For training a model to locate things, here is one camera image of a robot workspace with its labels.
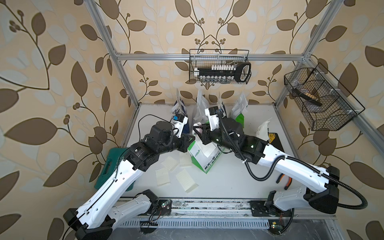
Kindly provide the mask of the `large green white bag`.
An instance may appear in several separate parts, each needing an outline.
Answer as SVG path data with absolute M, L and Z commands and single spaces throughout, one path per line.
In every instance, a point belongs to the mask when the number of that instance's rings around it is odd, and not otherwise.
M 223 154 L 214 143 L 204 145 L 199 137 L 188 147 L 188 152 L 192 163 L 206 174 Z

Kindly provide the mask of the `small blue paper bag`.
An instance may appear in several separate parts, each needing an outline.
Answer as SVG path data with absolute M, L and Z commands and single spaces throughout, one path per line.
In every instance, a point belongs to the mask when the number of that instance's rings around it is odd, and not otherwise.
M 177 89 L 176 97 L 177 99 L 175 101 L 174 106 L 171 108 L 171 113 L 173 115 L 182 114 L 184 116 L 188 116 L 187 107 L 184 101 L 181 99 L 181 91 L 179 91 L 178 89 Z

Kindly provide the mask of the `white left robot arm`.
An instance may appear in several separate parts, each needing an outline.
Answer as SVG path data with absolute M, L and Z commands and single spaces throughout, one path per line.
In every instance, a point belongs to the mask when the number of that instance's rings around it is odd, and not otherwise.
M 182 127 L 176 128 L 169 122 L 159 121 L 153 125 L 149 134 L 124 152 L 112 175 L 88 201 L 65 212 L 64 219 L 74 231 L 75 238 L 107 240 L 123 222 L 142 214 L 161 213 L 163 206 L 151 190 L 143 191 L 120 206 L 115 204 L 161 154 L 186 153 L 194 140 L 194 136 L 183 133 Z

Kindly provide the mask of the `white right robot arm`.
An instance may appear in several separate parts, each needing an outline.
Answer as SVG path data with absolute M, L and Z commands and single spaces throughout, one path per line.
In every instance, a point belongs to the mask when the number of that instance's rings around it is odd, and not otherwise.
M 194 126 L 193 130 L 204 145 L 215 143 L 232 151 L 245 162 L 249 174 L 256 181 L 264 182 L 277 171 L 301 183 L 300 187 L 289 191 L 271 191 L 266 208 L 275 212 L 313 208 L 325 214 L 336 213 L 339 189 L 328 179 L 334 177 L 336 172 L 301 163 L 267 141 L 244 134 L 242 125 L 233 119 L 220 120 L 214 130 L 209 124 Z

